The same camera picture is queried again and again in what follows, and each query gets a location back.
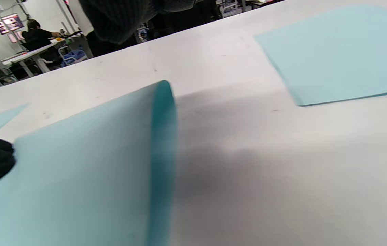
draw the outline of curled paper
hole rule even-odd
[[[167,81],[20,137],[0,245],[167,245],[175,141]]]

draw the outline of white tabletop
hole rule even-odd
[[[286,0],[0,88],[0,138],[167,79],[178,105],[172,244],[386,246],[387,96],[298,107],[253,38],[387,0]]]
[[[33,57],[35,55],[38,55],[38,54],[42,53],[43,51],[49,49],[50,47],[56,46],[59,42],[62,42],[62,41],[64,41],[64,40],[54,41],[54,42],[51,41],[50,45],[46,45],[46,46],[43,46],[42,48],[38,48],[38,49],[30,51],[28,53],[21,54],[20,56],[16,56],[16,57],[14,57],[12,59],[5,60],[2,63],[3,63],[3,65],[10,66],[13,63],[18,63],[20,61],[23,61],[23,60],[31,58],[31,57]]]

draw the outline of dark sweater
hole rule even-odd
[[[122,43],[157,13],[187,10],[195,0],[80,0],[80,3],[101,40]]]

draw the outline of table leg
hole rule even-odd
[[[242,0],[242,12],[246,12],[246,10],[247,10],[246,0]]]
[[[33,58],[36,61],[37,66],[39,66],[40,70],[42,70],[42,73],[47,73],[50,71],[48,66],[46,66],[46,63],[42,61],[42,58],[40,58],[40,56],[34,56]]]
[[[34,77],[34,74],[31,72],[31,70],[29,70],[28,66],[25,64],[24,61],[21,61],[19,62],[20,66],[23,67],[23,70],[25,70],[26,74],[29,76],[29,77]]]

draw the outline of screen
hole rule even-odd
[[[17,30],[19,28],[23,28],[23,23],[19,18],[18,14],[12,14],[0,19],[0,33],[2,35],[9,33],[10,31]]]

